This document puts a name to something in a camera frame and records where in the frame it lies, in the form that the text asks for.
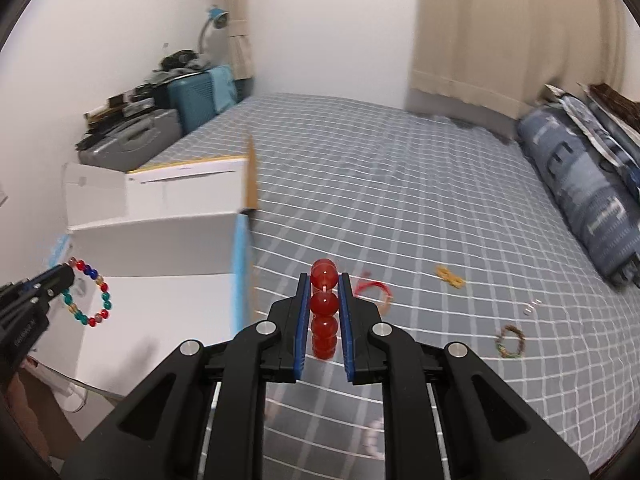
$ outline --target gray checkered bedsheet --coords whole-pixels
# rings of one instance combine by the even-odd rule
[[[388,283],[386,319],[418,341],[469,345],[590,470],[623,444],[640,411],[639,291],[601,280],[516,144],[447,118],[284,94],[248,99],[152,163],[242,153],[247,132],[260,316],[328,256],[354,280]],[[439,280],[439,263],[466,287]],[[522,359],[495,349],[508,323],[526,335]],[[268,388],[265,478],[383,478],[380,386],[351,386],[341,362],[340,345],[329,362],[308,349],[298,384]]]

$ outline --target wall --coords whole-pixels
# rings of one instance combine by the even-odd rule
[[[513,125],[503,116],[408,92],[416,7],[417,0],[250,0],[255,91],[440,110],[509,135]],[[640,29],[628,22],[624,88],[640,100]]]
[[[65,231],[60,177],[82,114],[195,48],[214,2],[31,1],[0,52],[0,283],[33,276]]]

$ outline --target curtain tieback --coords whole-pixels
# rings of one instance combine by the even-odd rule
[[[231,20],[226,26],[226,35],[228,38],[234,36],[248,36],[249,27],[247,20]]]

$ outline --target open white box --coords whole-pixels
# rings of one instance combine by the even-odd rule
[[[113,308],[83,326],[58,298],[31,356],[76,383],[127,395],[182,341],[231,339],[249,319],[247,158],[138,173],[69,164],[68,236],[55,261],[84,260],[104,276]],[[76,270],[74,302],[102,309],[94,280]]]

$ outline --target curtain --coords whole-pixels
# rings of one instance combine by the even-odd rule
[[[248,0],[224,0],[224,8],[229,13],[226,35],[234,78],[249,79],[254,76],[254,60],[249,42]]]
[[[620,0],[419,0],[412,88],[511,118],[550,83],[622,84]]]

